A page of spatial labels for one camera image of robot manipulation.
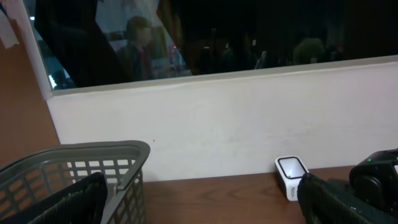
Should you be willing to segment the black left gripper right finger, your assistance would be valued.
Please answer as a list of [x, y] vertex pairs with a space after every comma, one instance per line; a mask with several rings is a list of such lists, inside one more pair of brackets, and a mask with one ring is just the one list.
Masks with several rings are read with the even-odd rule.
[[353, 195], [306, 173], [298, 184], [297, 198], [306, 224], [396, 224], [397, 218]]

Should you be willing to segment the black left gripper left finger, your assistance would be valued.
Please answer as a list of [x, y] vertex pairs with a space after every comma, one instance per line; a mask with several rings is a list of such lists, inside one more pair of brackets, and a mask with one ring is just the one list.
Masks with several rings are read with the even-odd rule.
[[95, 172], [1, 224], [100, 224], [107, 197], [104, 175]]

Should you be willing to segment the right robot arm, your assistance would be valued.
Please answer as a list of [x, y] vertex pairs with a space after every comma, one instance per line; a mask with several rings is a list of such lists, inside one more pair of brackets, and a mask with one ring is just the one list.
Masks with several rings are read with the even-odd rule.
[[397, 149], [377, 151], [349, 173], [349, 179], [328, 179], [337, 189], [397, 217]]

